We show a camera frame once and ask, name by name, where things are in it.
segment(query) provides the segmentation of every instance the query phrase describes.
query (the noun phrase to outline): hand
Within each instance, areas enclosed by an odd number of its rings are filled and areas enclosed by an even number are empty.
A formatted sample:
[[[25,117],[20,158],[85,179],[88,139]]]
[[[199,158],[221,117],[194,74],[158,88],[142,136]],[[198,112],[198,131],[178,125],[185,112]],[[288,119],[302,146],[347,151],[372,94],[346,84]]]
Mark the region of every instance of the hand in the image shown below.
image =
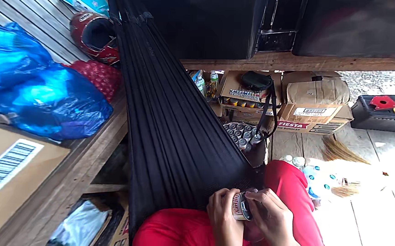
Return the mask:
[[[293,237],[293,214],[271,189],[264,189],[258,193],[247,192],[245,196],[248,199],[252,220],[270,245],[299,245]]]
[[[224,188],[210,196],[207,213],[217,246],[242,246],[243,244],[243,222],[235,220],[232,211],[233,197],[239,192],[238,189]]]

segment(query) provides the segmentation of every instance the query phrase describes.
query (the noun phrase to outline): wooden wall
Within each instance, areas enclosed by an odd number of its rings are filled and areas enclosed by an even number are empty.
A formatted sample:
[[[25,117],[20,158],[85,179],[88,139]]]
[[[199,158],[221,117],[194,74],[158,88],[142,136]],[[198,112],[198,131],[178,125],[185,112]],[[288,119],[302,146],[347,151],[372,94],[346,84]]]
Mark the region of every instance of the wooden wall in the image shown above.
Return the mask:
[[[0,0],[0,26],[17,22],[58,63],[89,60],[70,37],[70,19],[74,13],[77,11],[60,0]]]

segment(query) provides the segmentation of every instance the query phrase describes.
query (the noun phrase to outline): blue plastic bag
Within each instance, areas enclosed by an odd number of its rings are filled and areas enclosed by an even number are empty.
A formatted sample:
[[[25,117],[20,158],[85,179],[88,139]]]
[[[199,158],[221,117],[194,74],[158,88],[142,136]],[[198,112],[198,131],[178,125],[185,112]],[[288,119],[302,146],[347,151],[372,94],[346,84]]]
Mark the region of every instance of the blue plastic bag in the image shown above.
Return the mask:
[[[93,135],[113,111],[103,94],[53,62],[16,23],[0,27],[0,39],[7,37],[12,41],[0,40],[0,114],[15,127],[58,141]]]

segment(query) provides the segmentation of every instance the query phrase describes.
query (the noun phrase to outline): white plastic bag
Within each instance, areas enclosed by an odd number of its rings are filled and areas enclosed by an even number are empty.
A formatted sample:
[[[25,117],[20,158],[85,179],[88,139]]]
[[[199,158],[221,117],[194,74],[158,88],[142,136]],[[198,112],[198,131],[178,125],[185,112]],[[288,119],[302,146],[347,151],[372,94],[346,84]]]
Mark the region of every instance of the white plastic bag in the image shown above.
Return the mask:
[[[107,211],[101,212],[87,200],[59,225],[50,240],[65,246],[89,246],[107,216]]]

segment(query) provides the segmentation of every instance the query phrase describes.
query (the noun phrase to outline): black hammock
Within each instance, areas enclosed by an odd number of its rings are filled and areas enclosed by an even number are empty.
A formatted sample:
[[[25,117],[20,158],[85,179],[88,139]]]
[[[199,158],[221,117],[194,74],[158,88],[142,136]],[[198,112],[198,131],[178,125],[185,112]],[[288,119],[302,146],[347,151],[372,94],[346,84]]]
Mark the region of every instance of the black hammock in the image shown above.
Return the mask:
[[[144,6],[110,0],[109,8],[128,103],[132,240],[160,209],[203,210],[218,189],[249,188],[252,168]]]

